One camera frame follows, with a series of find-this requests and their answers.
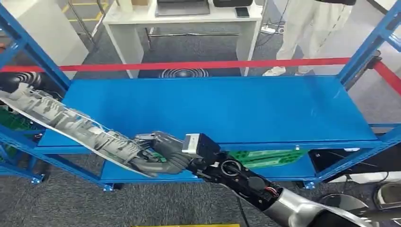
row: black device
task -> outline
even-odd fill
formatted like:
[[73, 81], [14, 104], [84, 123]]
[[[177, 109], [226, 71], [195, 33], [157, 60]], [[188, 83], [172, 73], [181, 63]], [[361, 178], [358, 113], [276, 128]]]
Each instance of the black device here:
[[157, 0], [156, 17], [210, 14], [208, 0]]
[[213, 0], [215, 7], [245, 7], [252, 2], [253, 0]]
[[235, 12], [238, 18], [249, 17], [249, 12], [247, 7], [236, 7]]

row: cable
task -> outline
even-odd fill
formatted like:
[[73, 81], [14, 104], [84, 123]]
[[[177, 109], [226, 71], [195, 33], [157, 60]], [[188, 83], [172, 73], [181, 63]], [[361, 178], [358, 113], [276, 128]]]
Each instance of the cable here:
[[272, 193], [273, 197], [278, 197], [279, 196], [279, 194], [277, 193], [277, 190], [272, 188], [272, 187], [265, 187], [264, 189], [269, 191], [270, 193]]
[[[331, 151], [329, 151], [329, 153], [330, 153], [330, 154], [333, 154], [333, 155], [336, 155], [336, 156], [339, 156], [339, 157], [341, 157], [341, 158], [346, 158], [346, 156], [343, 156], [343, 155], [340, 155], [340, 154], [337, 154], [337, 153], [334, 153], [334, 152], [331, 152]], [[376, 168], [378, 169], [378, 171], [383, 172], [383, 170], [382, 170], [379, 166], [376, 166], [376, 165], [373, 165], [373, 164], [370, 164], [370, 163], [360, 162], [360, 163], [358, 163], [358, 164], [364, 164], [364, 165], [367, 165], [367, 166], [376, 167]], [[343, 186], [343, 188], [342, 188], [342, 192], [341, 192], [341, 193], [344, 193], [344, 192], [346, 192], [346, 191], [350, 191], [350, 190], [352, 190], [352, 189], [355, 189], [355, 188], [358, 188], [358, 187], [361, 187], [361, 186], [365, 186], [365, 185], [370, 185], [370, 184], [371, 184], [371, 185], [375, 185], [375, 184], [376, 184], [376, 185], [379, 185], [379, 184], [381, 184], [382, 182], [384, 182], [385, 180], [387, 180], [387, 178], [388, 178], [389, 175], [390, 175], [390, 172], [389, 172], [389, 171], [385, 171], [385, 172], [387, 173], [386, 177], [384, 177], [382, 180], [380, 180], [380, 181], [378, 181], [378, 182], [359, 184], [359, 185], [357, 185], [357, 186], [355, 186], [355, 187], [351, 187], [351, 188], [348, 188], [348, 189], [345, 189], [345, 188], [346, 188], [346, 186], [347, 186], [347, 183], [350, 182], [350, 181], [352, 181], [352, 178], [351, 178], [349, 175], [345, 175], [345, 176], [346, 176], [346, 179], [345, 179], [344, 186]]]
[[57, 95], [58, 97], [60, 97], [61, 99], [63, 99], [64, 97], [62, 97], [59, 93], [55, 92], [55, 91], [47, 91], [47, 90], [43, 90], [46, 93], [53, 93], [55, 95]]
[[[337, 153], [334, 153], [334, 152], [331, 152], [331, 151], [329, 151], [329, 153], [333, 154], [333, 155], [336, 155], [338, 157], [341, 157], [341, 158], [346, 158], [346, 156], [343, 156], [343, 155], [340, 155], [340, 154], [337, 154]], [[364, 164], [364, 165], [367, 165], [367, 166], [373, 166], [373, 167], [379, 168], [379, 166], [376, 166], [376, 165], [373, 165], [373, 164], [370, 164], [370, 163], [366, 163], [366, 162], [360, 162], [358, 164]]]
[[269, 18], [269, 19], [267, 19], [267, 24], [270, 24], [270, 25], [283, 25], [283, 24], [285, 24], [286, 22], [285, 21], [276, 21], [276, 22], [273, 22], [273, 21], [271, 21], [271, 19]]
[[238, 208], [239, 208], [239, 211], [241, 212], [242, 219], [244, 219], [246, 227], [250, 227], [249, 223], [248, 223], [248, 219], [245, 216], [244, 209], [242, 208], [241, 199], [238, 196], [236, 196], [236, 198], [237, 198]]
[[346, 190], [343, 190], [343, 192], [350, 191], [350, 190], [352, 190], [352, 189], [355, 189], [355, 188], [358, 188], [358, 187], [361, 187], [361, 186], [366, 186], [366, 185], [379, 185], [379, 184], [383, 183], [385, 180], [387, 180], [387, 178], [389, 177], [390, 172], [389, 172], [389, 171], [386, 171], [386, 173], [387, 173], [386, 177], [384, 177], [382, 180], [380, 180], [380, 181], [378, 181], [378, 182], [359, 184], [359, 185], [357, 185], [357, 186], [355, 186], [355, 187], [351, 187], [351, 188], [348, 188], [348, 189], [346, 189]]
[[284, 11], [283, 11], [283, 13], [281, 14], [281, 17], [280, 17], [280, 21], [277, 23], [278, 26], [277, 26], [277, 28], [276, 28], [276, 31], [275, 31], [273, 34], [266, 35], [264, 38], [266, 38], [266, 37], [268, 37], [268, 36], [269, 36], [269, 38], [268, 38], [265, 42], [263, 42], [262, 44], [257, 44], [256, 46], [263, 46], [263, 45], [265, 45], [268, 41], [270, 41], [270, 40], [273, 38], [274, 34], [277, 33], [277, 32], [279, 31], [280, 25], [281, 25], [281, 23], [283, 23], [284, 14], [285, 14], [286, 11], [287, 11], [288, 3], [289, 3], [289, 0], [287, 0], [286, 6], [285, 6], [285, 8], [284, 8]]

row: black cable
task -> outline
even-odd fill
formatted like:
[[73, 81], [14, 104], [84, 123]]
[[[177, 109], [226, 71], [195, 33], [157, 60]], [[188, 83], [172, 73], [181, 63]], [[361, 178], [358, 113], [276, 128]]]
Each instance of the black cable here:
[[350, 180], [352, 181], [352, 178], [351, 178], [351, 176], [349, 176], [349, 174], [345, 174], [344, 176], [345, 176], [346, 178], [345, 178], [345, 181], [344, 181], [344, 185], [342, 186], [341, 194], [344, 193], [345, 187], [347, 186], [348, 181], [350, 181]]
[[249, 223], [248, 223], [248, 219], [245, 216], [244, 209], [242, 208], [241, 199], [238, 196], [236, 196], [236, 198], [237, 198], [238, 208], [239, 208], [239, 211], [241, 212], [242, 219], [244, 219], [246, 227], [250, 227]]
[[386, 173], [387, 173], [386, 177], [384, 177], [382, 180], [380, 180], [380, 181], [378, 181], [378, 182], [359, 184], [359, 185], [357, 185], [357, 186], [355, 186], [355, 187], [351, 187], [351, 188], [348, 188], [348, 189], [346, 189], [346, 190], [343, 190], [343, 192], [350, 191], [350, 190], [352, 190], [352, 189], [355, 189], [355, 188], [358, 188], [358, 187], [362, 187], [362, 186], [366, 186], [366, 185], [380, 185], [380, 184], [383, 183], [385, 180], [387, 180], [387, 178], [389, 177], [390, 172], [389, 172], [389, 171], [386, 171]]
[[373, 206], [374, 206], [377, 210], [380, 210], [380, 209], [382, 208], [382, 205], [380, 204], [379, 199], [376, 197], [376, 195], [377, 195], [377, 193], [379, 192], [379, 190], [380, 190], [380, 187], [377, 186], [377, 187], [373, 190], [372, 194], [370, 195], [370, 196], [372, 197]]
[[[340, 158], [346, 158], [346, 156], [343, 156], [343, 155], [340, 155], [340, 154], [337, 154], [337, 153], [334, 153], [334, 152], [331, 152], [331, 151], [329, 151], [329, 153], [332, 154], [332, 155], [338, 156]], [[379, 168], [379, 166], [373, 165], [373, 164], [370, 164], [370, 163], [367, 163], [367, 162], [359, 162], [357, 165], [359, 165], [359, 164], [364, 164], [364, 165], [367, 165], [367, 166], [372, 166], [372, 167]]]
[[55, 92], [55, 91], [48, 91], [48, 90], [43, 90], [44, 92], [48, 93], [48, 94], [55, 94], [57, 95], [59, 98], [63, 99], [64, 97], [62, 97], [59, 93]]
[[268, 41], [270, 41], [270, 40], [273, 38], [274, 34], [275, 34], [276, 32], [279, 31], [280, 25], [281, 25], [281, 23], [283, 23], [284, 14], [285, 14], [286, 11], [287, 11], [288, 3], [289, 3], [289, 0], [287, 0], [286, 7], [284, 8], [284, 11], [283, 11], [283, 13], [281, 14], [281, 17], [280, 17], [280, 21], [277, 23], [278, 26], [277, 26], [277, 28], [276, 28], [276, 31], [274, 31], [273, 34], [270, 34], [270, 35], [265, 36], [264, 38], [266, 38], [266, 37], [269, 36], [269, 39], [266, 40], [265, 42], [263, 42], [262, 44], [257, 44], [256, 46], [263, 46], [263, 45], [265, 45]]

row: yellow object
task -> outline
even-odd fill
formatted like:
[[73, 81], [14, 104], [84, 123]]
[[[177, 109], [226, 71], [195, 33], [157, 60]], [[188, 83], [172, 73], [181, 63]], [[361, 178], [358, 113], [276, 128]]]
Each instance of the yellow object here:
[[218, 224], [218, 225], [131, 226], [131, 227], [240, 227], [240, 226], [239, 224]]
[[[107, 8], [109, 7], [109, 3], [107, 2], [101, 2], [103, 6], [103, 10], [106, 11]], [[73, 3], [73, 6], [97, 6], [95, 2], [82, 2], [82, 3]], [[65, 5], [62, 9], [62, 13], [66, 13], [70, 9], [69, 5]], [[96, 15], [95, 18], [83, 18], [82, 21], [99, 21], [100, 18], [102, 17], [102, 12], [99, 11], [99, 13]], [[78, 20], [76, 19], [69, 19], [69, 22], [77, 22]]]
[[131, 0], [133, 6], [147, 6], [149, 1], [148, 0]]

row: blue shelf board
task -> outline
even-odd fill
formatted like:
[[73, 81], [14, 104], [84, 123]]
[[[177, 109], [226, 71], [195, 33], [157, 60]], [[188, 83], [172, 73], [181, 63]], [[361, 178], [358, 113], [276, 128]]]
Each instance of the blue shelf board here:
[[[220, 144], [377, 142], [334, 76], [74, 80], [63, 102], [132, 137], [155, 130]], [[47, 130], [39, 146], [77, 146]]]
[[0, 166], [0, 176], [7, 176], [7, 175], [13, 175], [10, 173], [6, 168]]
[[[253, 171], [274, 181], [312, 180], [316, 173], [308, 155], [302, 156], [298, 161], [291, 164], [256, 168]], [[121, 168], [109, 161], [104, 163], [101, 180], [105, 183], [201, 181], [189, 171], [177, 175], [160, 174], [157, 178], [149, 178]]]
[[35, 147], [36, 154], [59, 154], [59, 155], [70, 155], [70, 154], [90, 154], [92, 153], [89, 149], [84, 146], [57, 146], [57, 147]]

